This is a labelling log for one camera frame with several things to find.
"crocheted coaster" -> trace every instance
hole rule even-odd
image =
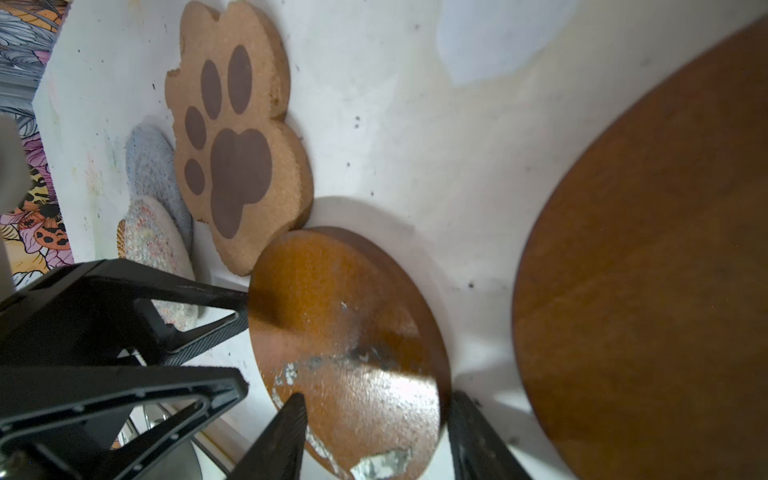
[[[181,198],[174,170],[174,151],[163,133],[150,124],[134,127],[125,142],[125,171],[131,200],[153,197],[174,219],[187,253],[192,251],[192,216]]]
[[[194,280],[192,263],[170,214],[152,197],[131,203],[124,224],[125,257]],[[184,332],[197,325],[196,305],[153,300],[165,323]]]

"white surface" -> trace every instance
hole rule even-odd
[[[208,458],[208,455],[200,450],[197,445],[192,444],[194,454],[197,456],[197,461],[200,463],[200,473],[203,474],[203,480],[226,480],[227,474],[221,471],[216,464]]]
[[[440,60],[460,85],[515,71],[560,33],[577,5],[578,0],[445,0],[436,35]]]
[[[54,49],[34,105],[77,261],[116,256],[132,127],[146,119],[172,138],[163,85],[178,66],[184,3],[78,0]],[[531,414],[511,347],[511,293],[528,232],[566,170],[621,112],[768,3],[582,0],[559,34],[551,18],[531,30],[554,39],[517,71],[462,86],[437,47],[449,3],[256,2],[290,60],[288,121],[315,180],[310,224],[347,227],[398,260],[439,322],[455,387],[480,400],[536,479],[571,478]],[[440,28],[443,38],[477,31]],[[489,43],[484,55],[503,58],[491,50],[506,47]],[[245,288],[203,225],[194,249],[199,278]],[[275,412],[247,333],[194,363],[237,366],[250,382],[248,398],[224,416],[246,449]],[[331,477],[305,455],[303,478]],[[452,478],[447,435],[423,478]]]

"wooden table top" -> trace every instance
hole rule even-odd
[[[521,260],[513,337],[583,480],[768,478],[768,21],[584,153]]]

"peeling paint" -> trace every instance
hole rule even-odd
[[[315,370],[320,368],[322,364],[323,364],[322,356],[314,356],[311,359],[306,361],[306,366],[307,368],[310,369],[310,372],[314,372]]]
[[[275,402],[275,406],[277,409],[283,408],[283,400],[280,399],[280,396],[277,395],[277,389],[272,389],[272,401]]]
[[[293,385],[293,381],[296,380],[297,376],[299,376],[299,373],[296,371],[296,363],[286,364],[285,376],[286,376],[286,383],[288,385]]]
[[[393,449],[388,452],[363,457],[352,467],[355,480],[385,480],[406,473],[408,464],[413,458],[413,451],[408,449]]]
[[[349,474],[345,472],[341,468],[341,465],[339,465],[339,463],[336,461],[336,459],[333,458],[333,454],[328,450],[326,444],[317,438],[317,435],[315,435],[309,426],[306,427],[306,440],[312,446],[312,448],[315,449],[317,456],[328,460],[328,463],[331,464],[331,468],[333,469],[333,473],[335,473],[337,477],[344,479],[349,478]]]

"white crocheted mat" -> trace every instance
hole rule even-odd
[[[125,256],[173,275],[194,280],[192,263],[170,214],[152,197],[139,197],[125,217]],[[153,300],[165,323],[185,332],[197,326],[198,307]]]

